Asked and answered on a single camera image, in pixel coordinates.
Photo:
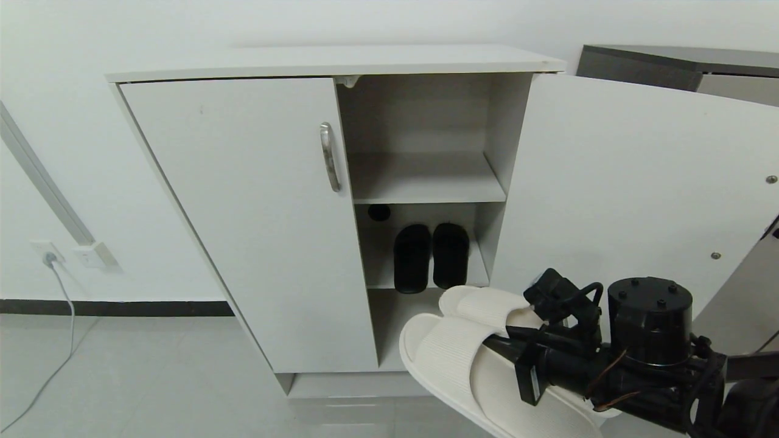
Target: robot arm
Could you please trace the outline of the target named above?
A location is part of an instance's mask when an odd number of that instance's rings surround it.
[[[600,283],[579,289],[549,269],[523,294],[545,325],[507,327],[509,338],[485,340],[514,364],[523,401],[536,405],[556,385],[589,399],[597,411],[617,408],[692,438],[779,436],[779,354],[715,352],[709,339],[691,332],[689,291],[654,277],[608,288],[612,342],[603,343],[603,294]],[[576,324],[565,327],[570,316]],[[735,380],[745,382],[723,405],[724,384]]]

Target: white shoe cabinet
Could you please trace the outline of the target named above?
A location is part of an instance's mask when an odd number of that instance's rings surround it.
[[[442,291],[393,290],[408,224],[463,225],[469,284],[653,275],[695,313],[761,236],[779,108],[564,68],[490,45],[257,48],[107,78],[284,389],[333,397],[424,393],[397,338]]]

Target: cabinet top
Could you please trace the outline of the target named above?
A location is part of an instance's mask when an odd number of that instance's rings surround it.
[[[561,72],[566,63],[494,44],[232,48],[137,64],[112,83],[274,76]]]
[[[701,73],[779,77],[779,53],[670,46],[585,45],[583,51]]]

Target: white slipper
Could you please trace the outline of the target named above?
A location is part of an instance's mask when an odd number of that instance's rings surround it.
[[[482,345],[493,327],[422,313],[400,333],[400,357],[431,394],[498,438],[602,438],[589,415],[557,397],[520,398],[513,364]]]
[[[506,326],[538,328],[543,323],[522,295],[495,288],[455,286],[441,295],[439,308],[444,316],[458,316],[493,327],[502,337],[509,336],[506,333]],[[573,404],[593,417],[599,426],[621,412],[617,409],[596,412],[591,402],[561,387],[550,386],[546,392]]]

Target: wall switch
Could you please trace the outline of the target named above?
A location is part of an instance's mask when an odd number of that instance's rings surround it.
[[[54,247],[54,244],[51,243],[48,240],[30,240],[30,244],[33,246],[33,249],[35,249],[35,252],[37,253],[38,257],[43,260],[46,253],[54,253],[55,256],[57,256],[57,261],[59,263],[65,262],[65,257],[62,256],[62,254],[59,253],[59,251]]]
[[[116,264],[116,260],[108,251],[103,242],[95,242],[92,245],[82,245],[73,248],[73,253],[85,267],[109,267]]]

